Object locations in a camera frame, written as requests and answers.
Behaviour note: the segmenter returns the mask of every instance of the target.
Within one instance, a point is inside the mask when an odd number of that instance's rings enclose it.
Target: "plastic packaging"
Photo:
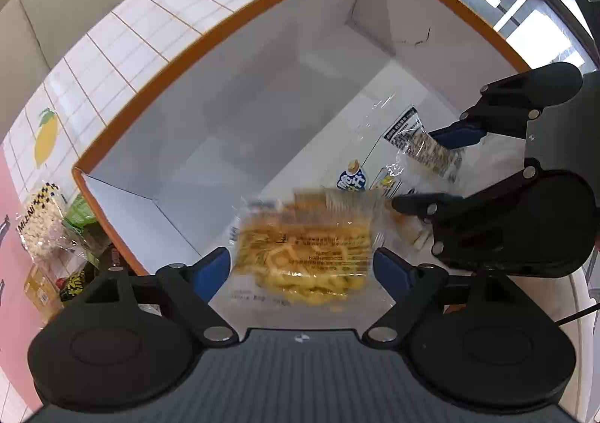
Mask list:
[[[77,228],[84,228],[86,225],[98,222],[94,212],[88,205],[88,202],[83,198],[83,195],[78,194],[65,215],[65,221]]]
[[[76,272],[73,272],[68,278],[61,282],[60,298],[62,302],[69,301],[81,294],[90,282],[94,280],[98,271],[94,265],[89,262],[80,266]]]
[[[419,250],[430,237],[431,226],[392,210],[391,198],[416,192],[454,193],[463,151],[448,150],[433,140],[412,105],[391,121],[400,106],[394,96],[375,105],[321,182],[350,191],[379,191],[385,236],[398,236]]]
[[[35,305],[44,321],[50,320],[56,313],[61,311],[62,303],[59,293],[47,272],[40,266],[33,265],[23,284],[25,296]]]
[[[33,262],[52,276],[52,266],[61,258],[78,255],[86,260],[77,236],[62,223],[66,203],[56,184],[46,181],[26,204],[25,214],[17,217],[17,231]]]
[[[295,201],[247,203],[236,228],[233,273],[290,302],[321,305],[360,290],[370,270],[378,195],[335,189],[295,193]]]

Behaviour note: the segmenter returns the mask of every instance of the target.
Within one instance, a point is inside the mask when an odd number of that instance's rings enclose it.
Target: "yellow lemon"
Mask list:
[[[38,169],[46,162],[54,144],[56,142],[56,136],[58,135],[58,118],[50,108],[46,108],[40,113],[40,133],[38,133],[35,139],[34,156],[35,163]]]

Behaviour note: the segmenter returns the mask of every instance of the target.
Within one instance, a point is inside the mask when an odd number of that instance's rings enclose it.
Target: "logo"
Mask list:
[[[338,189],[344,191],[365,191],[367,188],[367,178],[362,172],[361,164],[358,160],[351,160],[346,171],[340,174],[337,181]]]
[[[308,342],[310,340],[310,337],[306,333],[301,333],[300,335],[296,335],[294,337],[294,340],[298,343],[304,343]]]

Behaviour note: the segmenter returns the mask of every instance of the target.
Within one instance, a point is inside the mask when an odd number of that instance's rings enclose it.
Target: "printed label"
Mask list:
[[[38,298],[40,299],[40,302],[43,305],[46,305],[46,303],[48,302],[48,295],[44,292],[44,290],[42,288],[38,289]]]
[[[415,132],[421,128],[423,128],[421,119],[416,113],[416,108],[411,106],[400,116],[396,123],[385,132],[383,138],[399,149],[402,149]]]
[[[337,187],[344,191],[365,191],[367,189],[367,177],[358,160],[350,161],[348,168],[340,174]]]

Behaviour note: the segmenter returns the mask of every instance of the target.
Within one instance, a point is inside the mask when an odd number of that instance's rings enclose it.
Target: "popcorn bag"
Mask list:
[[[52,266],[61,262],[61,258],[78,255],[86,260],[76,235],[62,223],[67,205],[56,184],[43,182],[30,195],[25,207],[25,213],[17,217],[17,231],[32,261],[47,275],[55,278]]]

